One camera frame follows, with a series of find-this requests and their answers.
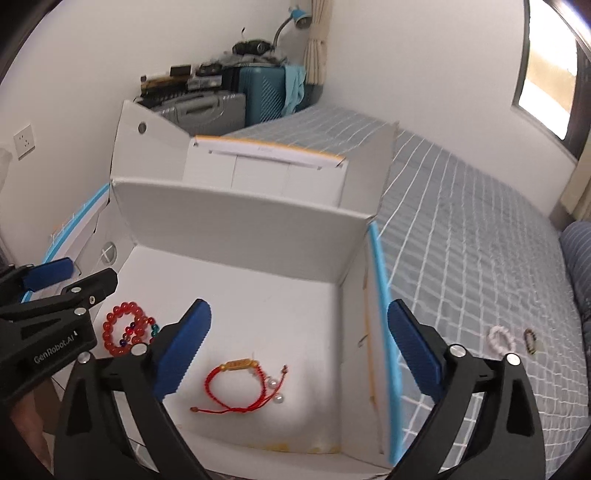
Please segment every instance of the curtain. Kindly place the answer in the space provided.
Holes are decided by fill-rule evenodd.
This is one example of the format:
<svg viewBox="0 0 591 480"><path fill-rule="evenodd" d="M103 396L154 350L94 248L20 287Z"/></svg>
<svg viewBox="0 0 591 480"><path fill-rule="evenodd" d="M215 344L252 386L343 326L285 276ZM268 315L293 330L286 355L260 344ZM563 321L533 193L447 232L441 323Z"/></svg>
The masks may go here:
<svg viewBox="0 0 591 480"><path fill-rule="evenodd" d="M591 136L560 203L575 220L591 220Z"/></svg>
<svg viewBox="0 0 591 480"><path fill-rule="evenodd" d="M312 25L304 53L306 83L311 85L324 85L326 81L326 42L329 36L332 8L333 0L312 0Z"/></svg>

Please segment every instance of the grid-patterned bedsheet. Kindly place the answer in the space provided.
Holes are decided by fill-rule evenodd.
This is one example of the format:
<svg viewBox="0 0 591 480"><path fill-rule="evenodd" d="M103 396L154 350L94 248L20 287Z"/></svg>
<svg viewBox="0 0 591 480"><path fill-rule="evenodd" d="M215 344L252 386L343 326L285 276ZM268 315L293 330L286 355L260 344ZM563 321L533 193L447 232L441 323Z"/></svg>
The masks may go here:
<svg viewBox="0 0 591 480"><path fill-rule="evenodd" d="M383 124L315 106L233 136L341 154ZM512 188L407 131L397 140L376 221L392 297L403 299L421 323L490 358L498 358L485 339L491 326L506 326L515 336L540 411L550 476L583 437L589 418L580 317L549 221ZM522 340L526 328L538 338L533 356ZM399 363L407 448L433 403L402 357ZM480 403L474 396L446 468L459 461Z"/></svg>

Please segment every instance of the suitcase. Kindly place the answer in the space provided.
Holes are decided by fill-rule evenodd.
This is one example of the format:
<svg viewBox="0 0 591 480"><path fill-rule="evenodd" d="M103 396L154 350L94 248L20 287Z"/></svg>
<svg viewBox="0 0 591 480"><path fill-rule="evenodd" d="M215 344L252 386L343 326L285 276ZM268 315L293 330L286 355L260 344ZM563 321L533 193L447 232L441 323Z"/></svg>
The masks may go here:
<svg viewBox="0 0 591 480"><path fill-rule="evenodd" d="M152 108L189 135L225 135L244 128L246 99L241 93L189 93Z"/></svg>
<svg viewBox="0 0 591 480"><path fill-rule="evenodd" d="M246 126L279 118L285 106L285 69L242 67L239 75L238 92L246 95Z"/></svg>

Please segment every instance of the blue lamp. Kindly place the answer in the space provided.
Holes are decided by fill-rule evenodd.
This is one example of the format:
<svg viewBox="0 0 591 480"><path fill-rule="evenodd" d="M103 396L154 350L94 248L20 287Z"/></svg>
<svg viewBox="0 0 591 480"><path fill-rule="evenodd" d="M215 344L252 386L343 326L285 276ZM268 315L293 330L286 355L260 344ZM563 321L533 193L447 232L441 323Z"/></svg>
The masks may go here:
<svg viewBox="0 0 591 480"><path fill-rule="evenodd" d="M279 27L279 30L277 30L275 39L273 40L272 50L277 48L277 41L279 40L279 34L281 33L281 30L283 30L285 26L292 20L295 23L295 27L299 30L306 30L307 28L310 28L310 25L312 25L312 15L304 12L302 9L300 9L300 7L290 8L290 17L285 20Z"/></svg>

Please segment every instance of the white wall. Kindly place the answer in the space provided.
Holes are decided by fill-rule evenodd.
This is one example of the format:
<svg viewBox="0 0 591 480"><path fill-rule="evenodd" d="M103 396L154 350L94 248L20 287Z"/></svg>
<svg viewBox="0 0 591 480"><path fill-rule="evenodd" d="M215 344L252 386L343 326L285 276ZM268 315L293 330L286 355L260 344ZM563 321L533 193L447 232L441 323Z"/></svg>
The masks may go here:
<svg viewBox="0 0 591 480"><path fill-rule="evenodd" d="M122 102L139 95L142 74L210 60L241 39L242 27L246 38L272 40L289 5L64 0L43 19L0 85L0 147L14 155L0 235L15 260L39 262L52 231L109 180ZM292 30L285 39L301 40ZM29 123L37 148L18 161L12 136Z"/></svg>
<svg viewBox="0 0 591 480"><path fill-rule="evenodd" d="M336 0L323 101L400 120L549 214L571 157L511 108L522 0Z"/></svg>

